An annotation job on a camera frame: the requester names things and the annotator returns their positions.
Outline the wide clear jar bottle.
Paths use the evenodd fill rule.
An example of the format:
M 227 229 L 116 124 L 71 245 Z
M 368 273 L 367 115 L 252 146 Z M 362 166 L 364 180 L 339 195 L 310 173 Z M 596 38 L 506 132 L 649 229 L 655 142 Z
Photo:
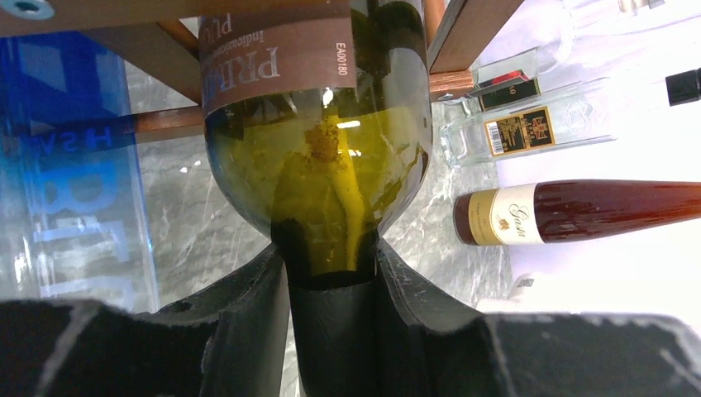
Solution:
M 631 34 L 648 31 L 665 1 L 526 1 L 471 65 L 469 98 L 482 110 L 504 103 L 504 89 L 537 88 L 603 75 L 633 51 Z

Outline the dark bottle gold cap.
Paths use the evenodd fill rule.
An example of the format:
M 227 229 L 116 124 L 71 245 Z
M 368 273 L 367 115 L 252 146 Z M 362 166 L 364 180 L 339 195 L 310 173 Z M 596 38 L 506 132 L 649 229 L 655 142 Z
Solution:
M 462 194 L 458 238 L 473 246 L 580 242 L 700 217 L 700 184 L 571 179 Z

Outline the green wine bottle silver cap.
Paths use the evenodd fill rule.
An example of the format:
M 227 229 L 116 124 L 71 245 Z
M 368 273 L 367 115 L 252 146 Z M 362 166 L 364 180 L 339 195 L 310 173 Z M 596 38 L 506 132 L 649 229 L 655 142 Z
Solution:
M 382 235 L 432 151 L 423 4 L 324 1 L 198 21 L 205 139 L 286 268 L 308 396 L 379 396 Z

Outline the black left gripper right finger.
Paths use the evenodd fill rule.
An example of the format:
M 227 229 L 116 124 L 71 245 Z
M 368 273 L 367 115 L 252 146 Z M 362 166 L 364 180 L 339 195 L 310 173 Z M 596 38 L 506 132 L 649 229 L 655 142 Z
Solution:
M 378 246 L 385 396 L 697 396 L 700 340 L 651 314 L 484 314 Z

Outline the clear bottle black cap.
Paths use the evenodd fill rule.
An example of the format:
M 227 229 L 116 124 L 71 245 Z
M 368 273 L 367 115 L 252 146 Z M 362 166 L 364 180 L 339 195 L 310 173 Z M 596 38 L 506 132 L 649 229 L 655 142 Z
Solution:
M 699 69 L 602 77 L 447 122 L 439 142 L 458 168 L 613 141 L 637 117 L 699 99 Z

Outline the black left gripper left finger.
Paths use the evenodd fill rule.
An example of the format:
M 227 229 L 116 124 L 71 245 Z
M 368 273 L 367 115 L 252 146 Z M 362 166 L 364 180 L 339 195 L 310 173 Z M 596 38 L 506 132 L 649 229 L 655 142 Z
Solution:
M 156 313 L 94 299 L 1 305 L 4 396 L 276 396 L 288 331 L 284 263 L 248 264 Z

